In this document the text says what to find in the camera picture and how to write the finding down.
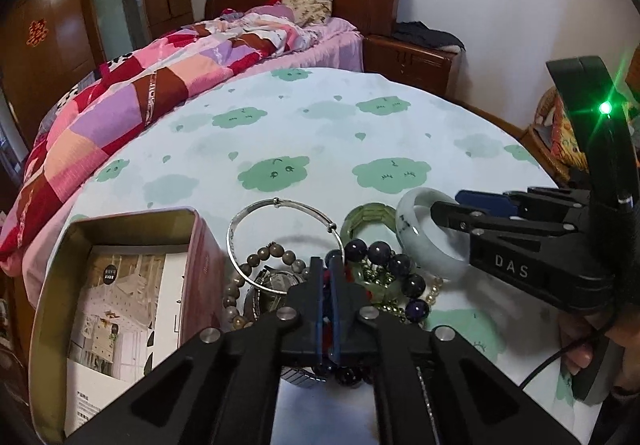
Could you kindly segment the person's right hand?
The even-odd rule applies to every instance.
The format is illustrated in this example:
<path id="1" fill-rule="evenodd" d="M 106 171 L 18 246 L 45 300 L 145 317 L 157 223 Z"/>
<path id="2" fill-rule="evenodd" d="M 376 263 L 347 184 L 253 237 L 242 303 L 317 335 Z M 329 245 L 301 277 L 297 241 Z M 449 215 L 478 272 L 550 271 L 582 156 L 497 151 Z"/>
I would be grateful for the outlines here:
<path id="1" fill-rule="evenodd" d="M 560 312 L 558 316 L 561 347 L 582 341 L 579 347 L 569 350 L 562 358 L 564 366 L 572 376 L 590 366 L 594 350 L 601 340 L 609 339 L 624 350 L 622 365 L 618 368 L 614 387 L 624 394 L 639 393 L 639 307 L 627 305 L 611 328 L 600 337 L 589 339 L 589 335 L 605 326 L 610 313 L 580 316 Z"/>

